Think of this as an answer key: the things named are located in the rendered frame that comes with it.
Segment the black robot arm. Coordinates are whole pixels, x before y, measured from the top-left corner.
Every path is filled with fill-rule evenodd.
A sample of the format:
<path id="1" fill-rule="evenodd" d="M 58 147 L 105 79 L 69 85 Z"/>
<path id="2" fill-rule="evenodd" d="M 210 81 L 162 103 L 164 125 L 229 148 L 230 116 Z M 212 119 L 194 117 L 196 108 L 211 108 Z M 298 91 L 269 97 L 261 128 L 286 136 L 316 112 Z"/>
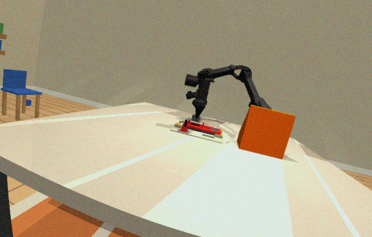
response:
<path id="1" fill-rule="evenodd" d="M 240 75 L 234 73 L 235 70 L 241 69 Z M 246 90 L 248 92 L 248 95 L 250 97 L 250 103 L 249 107 L 251 105 L 258 106 L 261 108 L 266 108 L 272 110 L 269 105 L 265 102 L 263 98 L 261 98 L 254 86 L 254 83 L 252 81 L 252 71 L 250 68 L 246 66 L 226 66 L 219 69 L 210 69 L 210 68 L 204 68 L 201 71 L 198 72 L 197 76 L 189 75 L 187 74 L 185 79 L 185 84 L 188 86 L 196 87 L 199 84 L 198 88 L 202 88 L 205 90 L 209 90 L 209 86 L 211 82 L 214 82 L 213 79 L 225 76 L 225 75 L 232 75 L 235 79 L 241 81 L 244 83 Z M 198 98 L 198 92 L 192 92 L 188 91 L 186 94 L 187 99 L 191 98 Z"/>

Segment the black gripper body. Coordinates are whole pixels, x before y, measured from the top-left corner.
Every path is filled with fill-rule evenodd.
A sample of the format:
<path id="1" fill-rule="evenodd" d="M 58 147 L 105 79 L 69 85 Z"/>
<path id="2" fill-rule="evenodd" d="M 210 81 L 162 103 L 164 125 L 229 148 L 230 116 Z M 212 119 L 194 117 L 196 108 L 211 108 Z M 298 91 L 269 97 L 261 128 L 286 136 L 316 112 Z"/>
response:
<path id="1" fill-rule="evenodd" d="M 193 100 L 192 104 L 205 107 L 205 105 L 207 105 L 207 96 L 208 96 L 209 90 L 198 88 L 197 92 L 198 92 L 198 98 Z"/>

